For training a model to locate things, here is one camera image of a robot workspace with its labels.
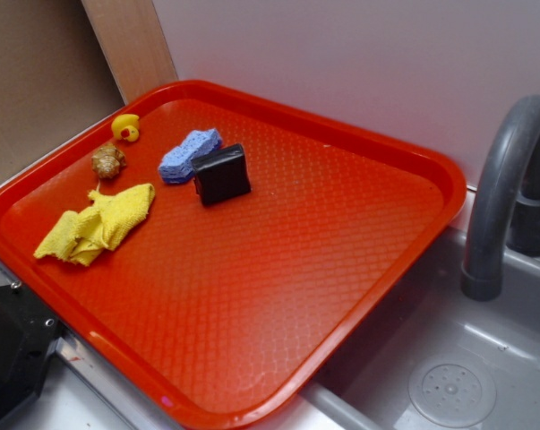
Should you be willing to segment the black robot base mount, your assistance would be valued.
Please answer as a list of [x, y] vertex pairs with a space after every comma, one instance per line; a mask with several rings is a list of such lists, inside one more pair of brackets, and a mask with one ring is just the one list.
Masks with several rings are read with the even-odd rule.
[[39, 399], [61, 331], [27, 285], [0, 286], [0, 425]]

